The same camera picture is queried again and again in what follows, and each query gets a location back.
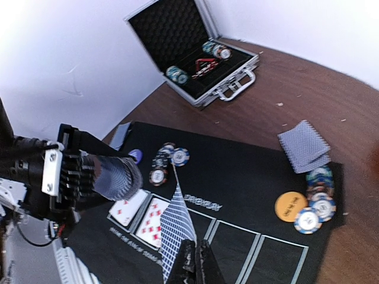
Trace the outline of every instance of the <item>orange disc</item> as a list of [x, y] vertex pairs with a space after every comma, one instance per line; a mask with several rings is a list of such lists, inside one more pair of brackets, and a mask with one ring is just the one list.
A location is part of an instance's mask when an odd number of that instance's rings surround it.
[[285, 222], [294, 222], [296, 215], [308, 206], [307, 198], [299, 192], [286, 192], [275, 203], [275, 213]]

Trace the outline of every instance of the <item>brown table surface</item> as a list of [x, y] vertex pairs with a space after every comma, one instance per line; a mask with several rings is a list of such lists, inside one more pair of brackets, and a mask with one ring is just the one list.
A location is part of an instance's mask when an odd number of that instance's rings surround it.
[[200, 111], [162, 85], [123, 122], [148, 122], [279, 150], [277, 134], [310, 121], [330, 144], [332, 160], [345, 165], [348, 214], [346, 226], [332, 233], [317, 282], [379, 283], [379, 92], [313, 62], [226, 41], [263, 51], [256, 82], [240, 97], [229, 103], [217, 100]]

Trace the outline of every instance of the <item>black poker mat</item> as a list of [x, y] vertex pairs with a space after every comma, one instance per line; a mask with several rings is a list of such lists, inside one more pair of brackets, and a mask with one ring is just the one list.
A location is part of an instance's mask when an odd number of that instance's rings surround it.
[[[316, 281], [330, 233], [344, 223], [341, 164], [329, 164], [335, 178], [335, 217], [304, 235], [274, 211], [282, 193], [306, 191], [305, 175], [294, 173], [284, 152], [136, 122], [123, 151], [143, 151], [143, 189], [163, 199], [171, 199], [175, 191], [173, 170], [158, 188], [149, 183], [149, 172], [157, 150], [168, 141], [190, 152], [187, 165], [177, 168], [182, 193], [197, 236], [211, 241], [227, 283]], [[112, 204], [87, 211], [68, 245], [102, 283], [162, 283], [159, 252], [128, 233], [130, 227], [107, 218]]]

